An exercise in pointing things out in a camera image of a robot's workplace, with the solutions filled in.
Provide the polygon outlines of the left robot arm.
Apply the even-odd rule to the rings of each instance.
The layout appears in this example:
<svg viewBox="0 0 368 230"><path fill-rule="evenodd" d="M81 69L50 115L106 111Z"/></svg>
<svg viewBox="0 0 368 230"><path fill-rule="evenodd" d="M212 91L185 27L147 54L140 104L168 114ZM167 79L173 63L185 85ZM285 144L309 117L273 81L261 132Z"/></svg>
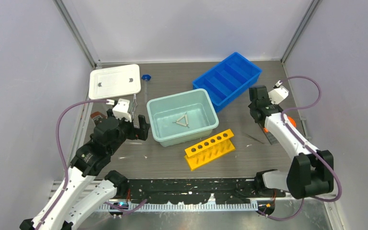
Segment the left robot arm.
<svg viewBox="0 0 368 230"><path fill-rule="evenodd" d="M127 178L110 171L99 186L78 200L85 188L110 163L111 157L126 140L148 138L150 124L138 115L139 126L118 118L109 109L107 117L96 124L90 140L77 149L60 187L34 218L20 224L22 230L76 230L101 204L112 197L123 198L128 191Z"/></svg>

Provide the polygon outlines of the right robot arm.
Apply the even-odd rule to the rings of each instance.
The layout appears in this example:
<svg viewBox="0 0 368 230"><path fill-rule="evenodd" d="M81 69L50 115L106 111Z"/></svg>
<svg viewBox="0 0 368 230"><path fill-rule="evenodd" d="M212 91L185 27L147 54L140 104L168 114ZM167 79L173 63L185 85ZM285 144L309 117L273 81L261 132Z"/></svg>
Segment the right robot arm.
<svg viewBox="0 0 368 230"><path fill-rule="evenodd" d="M254 190L268 196L273 189L289 192L295 199L330 193L334 189L331 171L334 158L330 151L319 150L291 124L278 104L273 104L265 86L249 88L250 114L261 129L274 136L292 160L288 172L257 172Z"/></svg>

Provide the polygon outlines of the white clay triangle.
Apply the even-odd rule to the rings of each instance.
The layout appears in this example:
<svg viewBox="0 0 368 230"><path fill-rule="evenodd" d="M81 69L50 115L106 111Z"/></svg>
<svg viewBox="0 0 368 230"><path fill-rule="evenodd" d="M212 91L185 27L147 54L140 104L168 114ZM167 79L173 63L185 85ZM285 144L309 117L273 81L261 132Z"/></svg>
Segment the white clay triangle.
<svg viewBox="0 0 368 230"><path fill-rule="evenodd" d="M184 113L181 116L179 116L175 121L173 121L173 123L179 126L189 127L189 118L187 113Z"/></svg>

